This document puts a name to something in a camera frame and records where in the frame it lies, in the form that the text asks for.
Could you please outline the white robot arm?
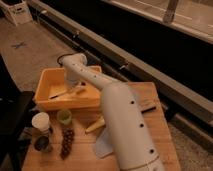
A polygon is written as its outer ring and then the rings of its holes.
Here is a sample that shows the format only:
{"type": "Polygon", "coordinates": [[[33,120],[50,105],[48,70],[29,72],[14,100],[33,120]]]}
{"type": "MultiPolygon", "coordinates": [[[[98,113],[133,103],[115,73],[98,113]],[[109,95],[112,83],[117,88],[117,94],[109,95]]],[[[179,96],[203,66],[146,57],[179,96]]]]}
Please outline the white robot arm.
{"type": "Polygon", "coordinates": [[[62,58],[70,86],[80,79],[101,91],[100,107],[120,171],[166,171],[132,88],[87,66],[83,53],[62,58]]]}

